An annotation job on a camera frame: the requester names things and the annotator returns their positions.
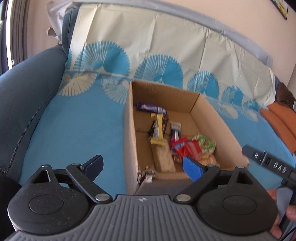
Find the black cable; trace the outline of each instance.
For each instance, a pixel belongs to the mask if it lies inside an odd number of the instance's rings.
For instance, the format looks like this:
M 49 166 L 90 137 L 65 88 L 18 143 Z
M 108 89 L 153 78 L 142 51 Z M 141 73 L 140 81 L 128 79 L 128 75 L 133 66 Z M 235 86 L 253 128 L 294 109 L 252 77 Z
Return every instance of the black cable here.
M 285 236 L 283 236 L 280 241 L 283 241 L 285 238 L 287 238 L 292 232 L 294 232 L 296 230 L 296 226 L 290 231 L 288 232 Z

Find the cardboard flap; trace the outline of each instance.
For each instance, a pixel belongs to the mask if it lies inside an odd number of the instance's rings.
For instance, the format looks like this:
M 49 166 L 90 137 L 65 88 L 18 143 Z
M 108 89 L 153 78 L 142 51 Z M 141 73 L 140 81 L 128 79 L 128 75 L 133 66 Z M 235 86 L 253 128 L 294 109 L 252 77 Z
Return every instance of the cardboard flap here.
M 133 88 L 130 84 L 123 110 L 123 165 L 128 194 L 134 194 L 139 184 L 139 170 L 136 152 L 136 133 L 133 122 Z
M 135 123 L 135 130 L 143 133 L 148 133 L 153 123 L 153 119 L 149 112 L 137 111 L 135 106 L 133 107 L 133 120 Z
M 133 81 L 133 103 L 153 104 L 178 112 L 190 113 L 199 93 L 146 81 Z
M 190 113 L 182 113 L 176 111 L 168 110 L 169 122 L 179 122 L 181 123 L 181 135 L 186 137 L 193 137 L 200 133 L 194 119 Z M 170 133 L 170 124 L 167 127 L 167 133 Z
M 147 133 L 136 132 L 136 149 L 139 169 L 142 172 L 147 169 L 156 171 L 151 143 Z
M 215 157 L 221 169 L 241 165 L 248 167 L 249 160 L 242 154 L 242 147 L 212 105 L 202 96 L 198 97 L 191 115 L 201 133 L 216 142 Z

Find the textured gray grip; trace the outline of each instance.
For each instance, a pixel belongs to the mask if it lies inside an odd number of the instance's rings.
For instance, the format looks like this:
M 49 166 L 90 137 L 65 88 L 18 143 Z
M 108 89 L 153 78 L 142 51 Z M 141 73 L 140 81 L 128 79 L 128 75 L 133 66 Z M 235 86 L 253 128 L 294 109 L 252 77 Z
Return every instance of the textured gray grip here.
M 173 203 L 168 196 L 123 196 L 96 205 L 79 226 L 62 234 L 35 236 L 18 231 L 10 241 L 155 241 L 276 240 L 268 233 L 234 237 L 219 233 L 200 221 L 193 208 Z

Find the pillow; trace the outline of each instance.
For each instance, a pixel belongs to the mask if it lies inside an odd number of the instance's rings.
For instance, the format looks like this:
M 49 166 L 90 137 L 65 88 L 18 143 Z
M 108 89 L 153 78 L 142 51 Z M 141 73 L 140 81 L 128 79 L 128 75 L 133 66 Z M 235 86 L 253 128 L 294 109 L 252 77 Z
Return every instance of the pillow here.
M 277 102 L 268 106 L 268 109 L 273 112 L 296 137 L 296 113 L 285 106 L 279 105 Z
M 274 132 L 281 138 L 291 153 L 296 151 L 296 138 L 285 124 L 270 110 L 260 109 L 261 115 L 268 121 Z
M 282 82 L 280 82 L 279 87 L 276 91 L 276 99 L 280 105 L 293 109 L 295 98 Z

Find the orange pillow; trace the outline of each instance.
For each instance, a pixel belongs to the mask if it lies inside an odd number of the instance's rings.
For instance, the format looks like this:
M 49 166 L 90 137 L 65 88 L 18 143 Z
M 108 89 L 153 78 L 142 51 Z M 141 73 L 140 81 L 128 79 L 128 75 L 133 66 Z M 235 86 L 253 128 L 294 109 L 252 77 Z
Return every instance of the orange pillow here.
M 290 130 L 296 138 L 296 113 L 292 109 L 282 106 L 277 102 L 268 106 L 268 109 L 274 113 Z
M 281 138 L 291 153 L 296 151 L 296 138 L 292 135 L 285 124 L 271 111 L 260 109 L 261 115 L 268 121 L 274 132 Z

